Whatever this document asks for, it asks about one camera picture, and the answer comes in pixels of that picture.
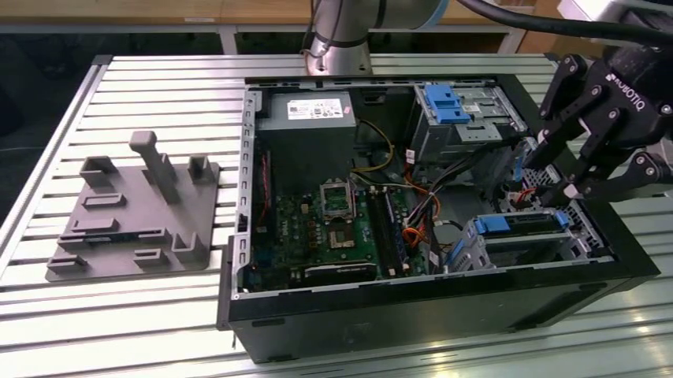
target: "gray mount plate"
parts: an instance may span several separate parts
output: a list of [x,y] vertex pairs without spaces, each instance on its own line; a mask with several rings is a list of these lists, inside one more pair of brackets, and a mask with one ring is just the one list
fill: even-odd
[[47,264],[47,280],[208,266],[219,166],[205,157],[191,157],[189,164],[173,167],[156,153],[155,143],[151,132],[136,132],[131,139],[147,168],[117,168],[108,157],[84,162],[80,175],[87,184]]

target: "green motherboard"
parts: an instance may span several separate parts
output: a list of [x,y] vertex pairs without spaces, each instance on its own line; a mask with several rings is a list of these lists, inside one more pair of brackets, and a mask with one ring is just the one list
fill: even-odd
[[[386,277],[380,265],[374,228],[370,223],[367,192],[355,191],[350,198],[330,195],[324,191],[324,206],[320,192],[295,196],[278,196],[274,206],[275,230],[258,227],[252,245],[252,263],[247,269],[246,282],[251,291],[292,288],[303,269],[330,265],[375,265],[375,278]],[[395,217],[394,227],[400,229],[408,215],[404,193],[392,190],[388,194]],[[326,211],[348,208],[347,219],[324,219]],[[402,276],[426,273],[424,259],[418,251],[408,250],[404,257],[406,270]]]

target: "slotted metal table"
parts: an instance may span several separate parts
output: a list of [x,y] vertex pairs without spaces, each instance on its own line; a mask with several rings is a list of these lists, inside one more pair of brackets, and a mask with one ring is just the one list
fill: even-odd
[[[539,103],[554,73],[542,55],[375,55],[380,75],[515,74]],[[115,57],[91,67],[0,229],[0,376],[579,377],[673,373],[673,199],[615,209],[662,274],[550,328],[255,365],[215,330],[220,248],[233,228],[246,77],[302,76],[296,56]],[[75,206],[89,155],[139,165],[127,146],[151,129],[175,163],[220,164],[205,271],[101,283],[48,283],[47,259]]]

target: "robotiq logo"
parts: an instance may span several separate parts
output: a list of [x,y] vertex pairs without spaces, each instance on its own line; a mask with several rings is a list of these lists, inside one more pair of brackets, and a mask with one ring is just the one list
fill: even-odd
[[629,87],[623,82],[619,80],[614,74],[610,74],[606,76],[606,80],[617,85],[617,87],[621,89],[623,94],[626,95],[626,98],[629,98],[630,102],[633,105],[635,105],[635,109],[638,112],[641,112],[646,106],[645,101],[642,101],[641,96],[635,93],[635,91]]

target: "blue drive bay latch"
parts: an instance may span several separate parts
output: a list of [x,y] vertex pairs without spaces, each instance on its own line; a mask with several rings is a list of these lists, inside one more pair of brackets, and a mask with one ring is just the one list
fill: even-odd
[[450,85],[434,84],[424,87],[424,98],[435,113],[439,124],[466,124],[473,118],[463,112],[460,98]]

